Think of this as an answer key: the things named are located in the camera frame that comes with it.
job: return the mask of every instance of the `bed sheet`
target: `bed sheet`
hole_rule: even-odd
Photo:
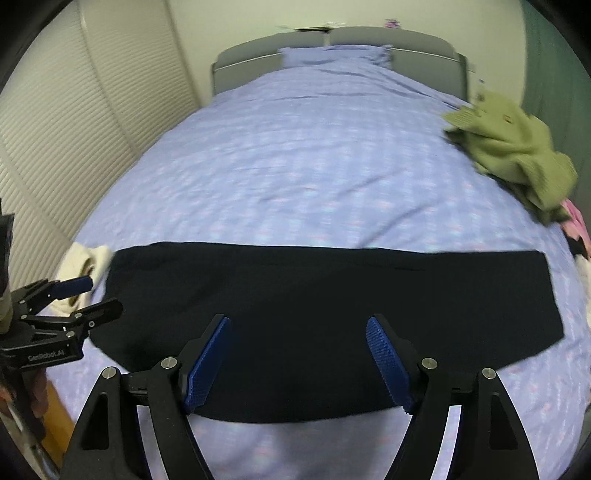
[[[76,241],[114,250],[196,241],[545,252],[564,339],[499,375],[540,478],[556,480],[576,449],[589,392],[582,286],[560,228],[535,223],[446,141],[441,115],[461,104],[361,60],[267,74],[164,134]],[[82,361],[50,369],[74,419],[112,364],[87,342]],[[154,478],[163,479],[149,416],[140,417]],[[282,425],[190,418],[214,476],[228,480],[381,480],[409,420],[400,408]],[[433,479],[447,475],[458,421],[452,408]]]

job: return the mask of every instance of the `blue gripper pad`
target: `blue gripper pad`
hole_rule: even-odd
[[[230,319],[224,317],[189,374],[184,400],[187,411],[193,412],[205,403],[229,344]]]
[[[51,295],[57,300],[64,300],[90,290],[92,290],[92,278],[78,277],[56,283],[51,289]]]
[[[376,317],[368,320],[366,338],[394,404],[412,412],[415,401],[410,394],[410,377]]]

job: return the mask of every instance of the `green sweater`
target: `green sweater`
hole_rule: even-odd
[[[494,92],[443,118],[453,125],[447,136],[470,155],[476,170],[505,184],[541,223],[570,219],[560,203],[577,183],[577,172],[568,156],[554,151],[544,122]]]

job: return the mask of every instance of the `blue pillow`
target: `blue pillow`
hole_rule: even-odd
[[[390,45],[332,45],[330,47],[280,48],[283,55],[283,68],[322,65],[335,60],[362,59],[379,67],[391,66]]]

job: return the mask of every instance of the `pink cloth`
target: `pink cloth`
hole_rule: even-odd
[[[575,240],[578,240],[582,237],[585,248],[587,249],[587,253],[591,256],[591,239],[589,238],[589,233],[587,231],[587,227],[585,226],[585,221],[583,220],[583,215],[581,215],[579,209],[575,207],[574,203],[570,200],[563,201],[562,206],[573,218],[572,220],[561,224],[562,230],[569,237],[574,238]]]

